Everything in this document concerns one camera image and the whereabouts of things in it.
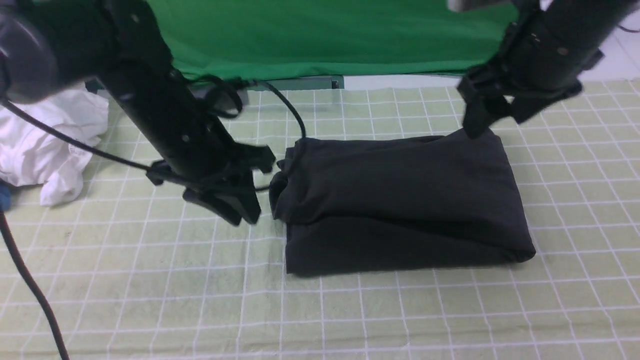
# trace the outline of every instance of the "screw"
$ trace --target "screw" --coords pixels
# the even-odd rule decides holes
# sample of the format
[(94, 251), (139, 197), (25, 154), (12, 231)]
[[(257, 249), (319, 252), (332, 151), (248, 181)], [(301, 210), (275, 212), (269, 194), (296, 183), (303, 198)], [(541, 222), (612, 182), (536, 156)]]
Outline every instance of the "screw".
[(169, 76), (175, 80), (182, 79), (182, 73), (178, 69), (171, 69), (171, 71), (169, 71)]

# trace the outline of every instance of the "black cloth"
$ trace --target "black cloth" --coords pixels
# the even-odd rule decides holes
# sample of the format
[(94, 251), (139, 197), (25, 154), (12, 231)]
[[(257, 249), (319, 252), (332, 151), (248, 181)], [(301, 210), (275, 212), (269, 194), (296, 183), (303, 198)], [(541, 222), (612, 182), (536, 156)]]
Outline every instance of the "black cloth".
[(491, 131), (476, 140), (462, 130), (389, 141), (306, 138), (278, 167), (269, 199), (287, 225), (287, 273), (500, 265), (536, 253)]

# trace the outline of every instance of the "crumpled white shirt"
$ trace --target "crumpled white shirt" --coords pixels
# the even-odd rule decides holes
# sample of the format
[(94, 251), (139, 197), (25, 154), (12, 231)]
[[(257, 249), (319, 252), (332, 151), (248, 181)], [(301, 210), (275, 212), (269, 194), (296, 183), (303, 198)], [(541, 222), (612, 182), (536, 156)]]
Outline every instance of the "crumpled white shirt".
[[(54, 129), (96, 146), (107, 131), (109, 101), (84, 85), (39, 103), (18, 105)], [(0, 179), (14, 186), (42, 184), (40, 204), (54, 206), (76, 200), (84, 185), (83, 170), (92, 154), (28, 124), (0, 107)]]

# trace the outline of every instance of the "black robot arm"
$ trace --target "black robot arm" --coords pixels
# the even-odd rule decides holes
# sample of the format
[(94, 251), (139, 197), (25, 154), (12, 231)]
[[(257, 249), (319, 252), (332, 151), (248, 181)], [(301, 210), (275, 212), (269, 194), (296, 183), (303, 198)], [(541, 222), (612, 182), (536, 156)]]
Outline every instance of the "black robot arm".
[[(497, 53), (463, 76), (458, 92), (467, 104), (463, 127), (478, 137), (494, 122), (521, 124), (546, 107), (582, 92), (578, 75), (595, 66), (599, 47), (638, 0), (512, 0), (520, 16)], [(509, 102), (506, 96), (513, 97)]]
[(144, 0), (0, 1), (0, 94), (31, 104), (98, 78), (163, 160), (185, 180), (183, 198), (228, 222), (255, 224), (252, 170), (271, 172), (269, 147), (236, 143), (189, 90)]
[[(520, 16), (499, 50), (458, 87), (471, 138), (499, 119), (522, 123), (579, 94), (578, 75), (602, 57), (598, 47), (637, 4), (555, 0), (544, 12), (538, 0), (512, 2)], [(172, 61), (144, 0), (0, 0), (3, 101), (34, 103), (98, 78), (162, 156), (147, 173), (154, 184), (179, 176), (185, 200), (235, 225), (256, 223), (259, 203), (247, 189), (253, 170), (272, 170), (273, 153), (235, 142)]]

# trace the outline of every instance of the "table surface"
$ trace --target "table surface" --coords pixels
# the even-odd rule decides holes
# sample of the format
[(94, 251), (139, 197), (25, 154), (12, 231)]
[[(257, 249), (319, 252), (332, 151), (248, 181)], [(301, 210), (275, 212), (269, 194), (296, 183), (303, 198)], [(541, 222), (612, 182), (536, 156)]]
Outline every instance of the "table surface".
[[(309, 136), (383, 140), (460, 127), (453, 88), (289, 92)], [(300, 135), (278, 99), (226, 122), (281, 158)], [(113, 106), (100, 148), (158, 159)], [(81, 198), (24, 190), (8, 218), (73, 359), (639, 359), (640, 81), (494, 127), (538, 255), (518, 266), (297, 279), (268, 213), (232, 227), (170, 184), (94, 158)], [(267, 184), (269, 176), (257, 176)], [(47, 322), (0, 248), (0, 357), (55, 359)]]

